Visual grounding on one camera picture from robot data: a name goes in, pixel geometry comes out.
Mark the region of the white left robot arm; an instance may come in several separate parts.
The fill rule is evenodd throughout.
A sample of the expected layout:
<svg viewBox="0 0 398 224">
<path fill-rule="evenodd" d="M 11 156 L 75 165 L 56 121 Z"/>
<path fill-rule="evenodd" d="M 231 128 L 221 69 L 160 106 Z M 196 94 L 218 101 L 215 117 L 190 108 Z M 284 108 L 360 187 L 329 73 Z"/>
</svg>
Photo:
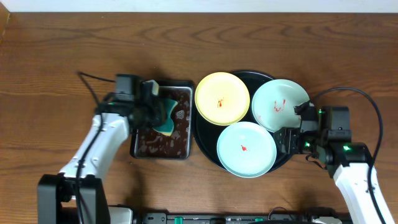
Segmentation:
<svg viewBox="0 0 398 224">
<path fill-rule="evenodd" d="M 99 103 L 79 150 L 57 175 L 37 186 L 39 223 L 135 223 L 131 208 L 110 206 L 103 180 L 121 144 L 133 130 L 165 123 L 165 109 L 154 80 L 124 77 Z"/>
</svg>

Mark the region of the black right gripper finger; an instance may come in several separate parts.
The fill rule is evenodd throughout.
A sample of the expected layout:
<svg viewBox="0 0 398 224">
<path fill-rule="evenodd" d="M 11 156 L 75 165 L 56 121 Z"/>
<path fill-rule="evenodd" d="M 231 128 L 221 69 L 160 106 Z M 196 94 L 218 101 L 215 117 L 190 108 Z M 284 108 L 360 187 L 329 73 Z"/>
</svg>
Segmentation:
<svg viewBox="0 0 398 224">
<path fill-rule="evenodd" d="M 310 101 L 304 102 L 301 105 L 294 106 L 295 115 L 299 116 L 301 121 L 316 121 L 317 109 Z"/>
<path fill-rule="evenodd" d="M 273 133 L 278 150 L 284 154 L 300 154 L 300 129 L 281 128 Z"/>
</svg>

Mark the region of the pale green plate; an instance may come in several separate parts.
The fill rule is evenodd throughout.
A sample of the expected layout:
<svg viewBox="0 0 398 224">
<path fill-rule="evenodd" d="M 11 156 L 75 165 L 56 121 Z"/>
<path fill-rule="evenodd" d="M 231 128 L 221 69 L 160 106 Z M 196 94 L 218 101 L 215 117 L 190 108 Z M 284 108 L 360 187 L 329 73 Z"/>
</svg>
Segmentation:
<svg viewBox="0 0 398 224">
<path fill-rule="evenodd" d="M 251 110 L 258 124 L 274 133 L 281 128 L 297 128 L 300 116 L 294 107 L 309 100 L 299 84 L 285 79 L 269 81 L 260 86 L 251 101 Z"/>
</svg>

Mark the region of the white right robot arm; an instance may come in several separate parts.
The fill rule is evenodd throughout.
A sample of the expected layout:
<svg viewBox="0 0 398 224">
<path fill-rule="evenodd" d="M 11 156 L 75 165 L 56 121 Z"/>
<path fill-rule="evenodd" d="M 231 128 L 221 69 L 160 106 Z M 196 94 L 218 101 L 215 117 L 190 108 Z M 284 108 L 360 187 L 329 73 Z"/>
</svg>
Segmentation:
<svg viewBox="0 0 398 224">
<path fill-rule="evenodd" d="M 362 142 L 352 141 L 349 109 L 346 106 L 310 105 L 299 116 L 297 128 L 282 127 L 273 133 L 283 153 L 304 154 L 327 170 L 340 190 L 353 223 L 393 223 L 382 195 L 371 153 Z"/>
</svg>

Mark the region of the green scrub sponge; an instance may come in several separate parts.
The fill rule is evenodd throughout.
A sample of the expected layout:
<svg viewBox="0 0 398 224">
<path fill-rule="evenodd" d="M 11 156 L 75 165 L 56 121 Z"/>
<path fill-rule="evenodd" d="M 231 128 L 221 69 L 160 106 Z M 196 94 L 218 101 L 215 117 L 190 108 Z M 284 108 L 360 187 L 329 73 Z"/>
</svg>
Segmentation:
<svg viewBox="0 0 398 224">
<path fill-rule="evenodd" d="M 174 108 L 178 105 L 178 102 L 169 98 L 164 98 L 162 102 L 165 106 L 166 120 L 163 125 L 154 127 L 153 130 L 163 134 L 164 136 L 171 136 L 174 131 L 174 122 L 171 119 L 171 114 Z"/>
</svg>

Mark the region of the light blue plate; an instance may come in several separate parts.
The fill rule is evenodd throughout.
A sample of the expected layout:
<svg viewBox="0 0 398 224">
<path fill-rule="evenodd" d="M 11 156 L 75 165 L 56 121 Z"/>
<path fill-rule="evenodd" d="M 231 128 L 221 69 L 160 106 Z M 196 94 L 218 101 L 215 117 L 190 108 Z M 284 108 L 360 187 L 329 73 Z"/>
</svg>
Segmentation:
<svg viewBox="0 0 398 224">
<path fill-rule="evenodd" d="M 238 122 L 225 128 L 216 144 L 224 168 L 242 178 L 256 178 L 269 172 L 277 157 L 271 134 L 252 122 Z"/>
</svg>

